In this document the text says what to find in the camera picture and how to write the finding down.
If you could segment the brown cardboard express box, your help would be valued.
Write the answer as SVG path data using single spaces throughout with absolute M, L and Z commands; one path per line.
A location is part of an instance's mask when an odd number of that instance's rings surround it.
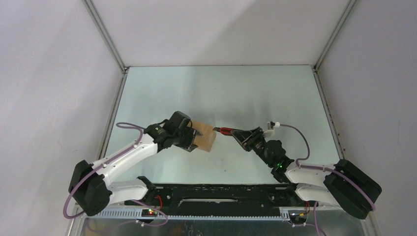
M 196 135 L 193 144 L 198 149 L 210 152 L 216 138 L 216 132 L 213 130 L 213 126 L 192 120 L 192 128 L 200 133 L 200 136 Z

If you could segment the red black utility knife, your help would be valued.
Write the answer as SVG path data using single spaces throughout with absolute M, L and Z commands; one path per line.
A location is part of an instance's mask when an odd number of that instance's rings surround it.
M 233 130 L 234 129 L 228 128 L 228 127 L 214 127 L 213 128 L 213 131 L 219 132 L 220 134 L 225 135 L 225 136 L 231 136 Z

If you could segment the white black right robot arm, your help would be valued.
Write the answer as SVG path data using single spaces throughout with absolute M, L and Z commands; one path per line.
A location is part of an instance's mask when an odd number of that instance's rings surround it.
M 230 129 L 228 135 L 247 152 L 254 152 L 280 183 L 292 188 L 286 192 L 288 203 L 294 206 L 303 201 L 332 204 L 357 219 L 365 219 L 375 211 L 375 202 L 382 187 L 352 162 L 340 159 L 335 164 L 308 165 L 301 159 L 290 159 L 280 140 L 266 140 L 274 130 Z

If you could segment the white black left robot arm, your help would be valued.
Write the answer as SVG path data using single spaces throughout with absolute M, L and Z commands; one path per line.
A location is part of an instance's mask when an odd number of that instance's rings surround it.
M 114 154 L 92 163 L 82 160 L 75 165 L 68 188 L 69 196 L 63 209 L 65 218 L 72 218 L 67 213 L 71 199 L 82 209 L 81 214 L 87 216 L 95 216 L 108 205 L 124 201 L 139 200 L 144 205 L 153 203 L 155 191 L 146 177 L 117 181 L 118 176 L 135 164 L 171 147 L 187 152 L 204 148 L 205 138 L 209 135 L 205 125 L 192 121 L 180 111 L 146 128 L 128 122 L 119 122 L 117 127 L 136 129 L 140 132 L 139 137 Z

